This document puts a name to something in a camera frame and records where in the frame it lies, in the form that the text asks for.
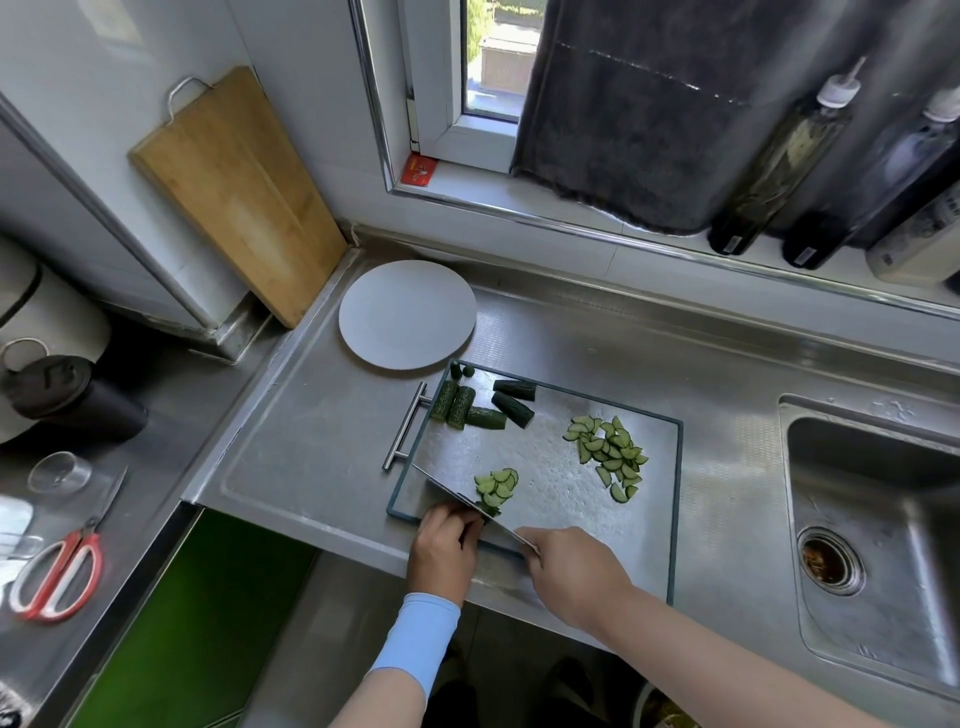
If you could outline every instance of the black tumbler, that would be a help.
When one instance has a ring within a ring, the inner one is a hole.
[[[45,356],[8,374],[3,391],[28,420],[80,429],[94,438],[130,440],[147,424],[147,410],[93,378],[93,362],[81,356]]]

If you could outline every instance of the green cabinet door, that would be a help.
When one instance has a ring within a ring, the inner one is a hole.
[[[203,728],[236,714],[316,553],[203,511],[70,727]]]

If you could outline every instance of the window sill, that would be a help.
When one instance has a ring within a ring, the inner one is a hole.
[[[960,321],[960,296],[944,285],[918,288],[879,280],[863,251],[843,248],[816,271],[800,271],[780,256],[780,242],[766,235],[744,254],[715,254],[704,233],[664,235],[635,228],[590,206],[563,200],[535,182],[441,161],[426,187],[397,184],[394,194],[432,200],[472,212],[506,218],[627,248],[682,258],[701,265],[765,279],[782,280],[897,308]]]

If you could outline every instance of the window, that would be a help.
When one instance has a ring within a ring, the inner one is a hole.
[[[509,171],[546,1],[401,0],[422,154]]]

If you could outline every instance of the white container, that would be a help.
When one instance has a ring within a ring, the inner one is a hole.
[[[960,182],[867,251],[880,280],[931,287],[960,271]]]

